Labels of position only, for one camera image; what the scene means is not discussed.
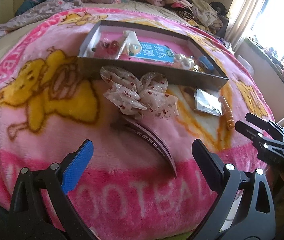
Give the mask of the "polka dot mesh bow clip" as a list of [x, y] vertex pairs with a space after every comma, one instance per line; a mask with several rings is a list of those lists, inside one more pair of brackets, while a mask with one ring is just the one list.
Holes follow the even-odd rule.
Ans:
[[122, 68], [105, 66], [100, 69], [100, 76], [109, 85], [103, 96], [124, 115], [135, 119], [169, 119], [179, 115], [178, 98], [166, 92], [168, 81], [163, 74], [148, 72], [138, 79]]

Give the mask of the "red earrings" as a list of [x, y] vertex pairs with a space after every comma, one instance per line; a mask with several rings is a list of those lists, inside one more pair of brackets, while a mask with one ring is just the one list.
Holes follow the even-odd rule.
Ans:
[[124, 45], [123, 45], [123, 42], [124, 42], [124, 37], [122, 38], [119, 38], [117, 39], [116, 41], [119, 42], [119, 50], [118, 50], [118, 53], [117, 55], [114, 57], [114, 58], [111, 58], [111, 59], [119, 59], [121, 57], [122, 54], [124, 54], [122, 51], [123, 51], [123, 48], [124, 48]]

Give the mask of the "cream window curtain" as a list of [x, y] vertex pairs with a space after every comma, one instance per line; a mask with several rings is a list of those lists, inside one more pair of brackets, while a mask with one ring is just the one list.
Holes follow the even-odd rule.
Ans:
[[249, 28], [262, 9], [264, 0], [233, 0], [228, 12], [229, 23], [224, 39], [237, 51]]

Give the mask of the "pink fuzzy strawberry hair clip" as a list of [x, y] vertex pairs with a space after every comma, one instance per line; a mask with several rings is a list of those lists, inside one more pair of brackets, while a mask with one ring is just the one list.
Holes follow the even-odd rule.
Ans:
[[94, 57], [103, 58], [103, 59], [111, 59], [114, 58], [119, 50], [119, 42], [114, 41], [99, 41], [94, 51]]

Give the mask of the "peach spiral hair clip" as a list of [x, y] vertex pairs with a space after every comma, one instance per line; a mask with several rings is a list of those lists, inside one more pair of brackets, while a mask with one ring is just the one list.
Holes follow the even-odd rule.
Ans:
[[227, 122], [227, 129], [231, 130], [235, 128], [235, 120], [234, 120], [234, 116], [231, 110], [231, 107], [229, 105], [229, 103], [227, 102], [226, 98], [224, 96], [220, 96], [218, 98], [219, 102], [221, 103], [221, 107], [222, 107], [222, 114], [226, 119]]

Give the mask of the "small blue hair clip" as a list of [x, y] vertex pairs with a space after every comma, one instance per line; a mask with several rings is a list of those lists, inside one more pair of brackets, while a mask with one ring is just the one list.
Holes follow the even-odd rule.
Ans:
[[214, 65], [208, 60], [208, 58], [204, 55], [198, 58], [199, 62], [208, 70], [213, 71]]

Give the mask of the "pink book with blue label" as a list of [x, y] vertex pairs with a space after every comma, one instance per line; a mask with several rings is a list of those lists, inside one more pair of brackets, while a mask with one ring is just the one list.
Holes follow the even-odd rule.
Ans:
[[[124, 37], [123, 32], [120, 34], [105, 32], [101, 34], [99, 41], [105, 41], [105, 40], [113, 41], [122, 37]], [[138, 35], [137, 38], [142, 46], [141, 52], [136, 56], [126, 56], [122, 54], [121, 57], [117, 60], [136, 61], [136, 62], [144, 61], [148, 63], [164, 64], [175, 68], [175, 66], [173, 65], [174, 56], [176, 54], [184, 54], [186, 57], [193, 58], [196, 65], [196, 60], [198, 58], [198, 55], [193, 53], [193, 51], [187, 45], [180, 45], [167, 40], [157, 41], [149, 37], [138, 36]]]

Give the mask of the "shallow grey cardboard box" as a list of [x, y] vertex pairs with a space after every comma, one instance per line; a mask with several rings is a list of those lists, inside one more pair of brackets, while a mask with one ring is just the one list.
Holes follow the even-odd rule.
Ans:
[[[214, 70], [210, 71], [206, 69], [199, 62], [198, 58], [194, 68], [191, 70], [183, 70], [164, 64], [144, 61], [110, 60], [94, 57], [92, 48], [95, 47], [102, 33], [111, 32], [120, 34], [126, 30], [135, 31], [138, 36], [149, 37], [157, 41], [167, 40], [176, 44], [187, 45], [193, 53], [198, 55], [198, 58], [202, 55], [206, 56], [214, 65]], [[99, 21], [96, 23], [79, 48], [78, 64], [82, 68], [83, 75], [92, 79], [100, 78], [100, 69], [102, 67], [115, 66], [131, 72], [138, 79], [148, 72], [158, 72], [165, 75], [170, 84], [214, 91], [219, 91], [228, 81], [228, 77], [216, 64], [214, 59], [207, 53], [203, 46], [200, 46], [190, 35], [185, 36], [162, 28], [130, 22]]]

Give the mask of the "lilac bed sheet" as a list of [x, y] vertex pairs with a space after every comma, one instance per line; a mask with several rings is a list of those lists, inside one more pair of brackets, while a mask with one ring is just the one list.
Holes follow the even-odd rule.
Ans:
[[59, 12], [83, 7], [80, 0], [65, 2], [63, 0], [48, 0], [29, 9], [21, 15], [15, 16], [6, 23], [0, 24], [0, 39], [8, 33], [20, 29], [32, 23], [45, 20]]

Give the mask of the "dark striped banana hair clip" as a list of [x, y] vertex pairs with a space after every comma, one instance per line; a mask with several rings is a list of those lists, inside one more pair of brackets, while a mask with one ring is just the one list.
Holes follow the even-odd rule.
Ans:
[[116, 122], [111, 124], [114, 129], [125, 130], [140, 137], [148, 143], [163, 159], [168, 163], [173, 173], [174, 178], [177, 178], [177, 169], [175, 161], [165, 144], [165, 142], [156, 135], [149, 127], [127, 116], [120, 116]]

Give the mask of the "pink cartoon bear blanket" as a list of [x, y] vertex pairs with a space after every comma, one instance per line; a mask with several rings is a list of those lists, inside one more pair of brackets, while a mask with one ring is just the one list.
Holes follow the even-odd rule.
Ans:
[[216, 195], [191, 153], [199, 138], [238, 169], [265, 165], [252, 143], [227, 129], [224, 117], [194, 110], [192, 90], [169, 85], [179, 115], [143, 118], [167, 145], [177, 171], [140, 136], [119, 123], [118, 108], [104, 97], [103, 80], [82, 76], [79, 47], [100, 20], [132, 22], [181, 33], [196, 41], [228, 76], [220, 93], [236, 120], [247, 113], [273, 119], [250, 74], [212, 36], [168, 11], [80, 8], [52, 16], [0, 39], [0, 206], [8, 209], [23, 167], [42, 170], [89, 139], [94, 155], [68, 196], [103, 239], [159, 239], [194, 229]]

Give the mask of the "pile of clothes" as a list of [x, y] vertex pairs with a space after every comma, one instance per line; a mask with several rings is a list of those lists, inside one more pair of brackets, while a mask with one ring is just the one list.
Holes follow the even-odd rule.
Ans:
[[203, 0], [164, 0], [165, 8], [194, 27], [216, 34], [224, 23], [209, 3]]

